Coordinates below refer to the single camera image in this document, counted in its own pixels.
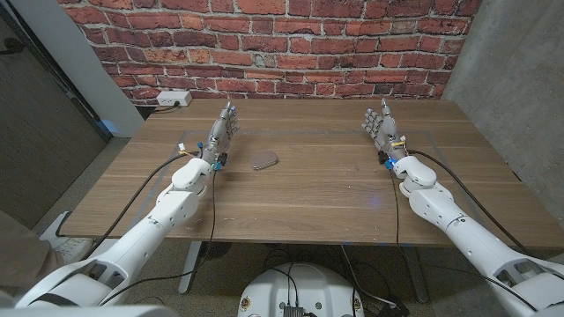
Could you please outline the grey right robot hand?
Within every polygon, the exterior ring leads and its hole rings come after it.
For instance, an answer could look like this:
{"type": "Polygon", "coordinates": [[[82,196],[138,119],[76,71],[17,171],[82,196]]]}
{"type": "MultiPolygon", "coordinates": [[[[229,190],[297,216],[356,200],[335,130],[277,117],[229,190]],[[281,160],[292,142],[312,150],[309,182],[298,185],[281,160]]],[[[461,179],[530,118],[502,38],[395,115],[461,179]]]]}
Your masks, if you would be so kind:
{"type": "Polygon", "coordinates": [[[387,169],[392,169],[400,160],[408,156],[405,139],[397,133],[397,125],[391,115],[386,99],[381,100],[382,112],[379,114],[369,108],[361,127],[373,139],[378,153],[378,160],[387,169]]]}

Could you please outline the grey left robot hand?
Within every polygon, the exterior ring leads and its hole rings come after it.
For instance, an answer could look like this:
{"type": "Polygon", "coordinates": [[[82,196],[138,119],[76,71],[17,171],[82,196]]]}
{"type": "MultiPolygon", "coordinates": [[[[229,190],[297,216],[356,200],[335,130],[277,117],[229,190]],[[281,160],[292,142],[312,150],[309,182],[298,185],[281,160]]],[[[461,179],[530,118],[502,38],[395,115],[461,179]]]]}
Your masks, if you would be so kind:
{"type": "Polygon", "coordinates": [[[230,142],[239,128],[236,107],[232,105],[231,101],[228,101],[204,140],[200,158],[213,165],[220,154],[227,153],[230,142]]]}

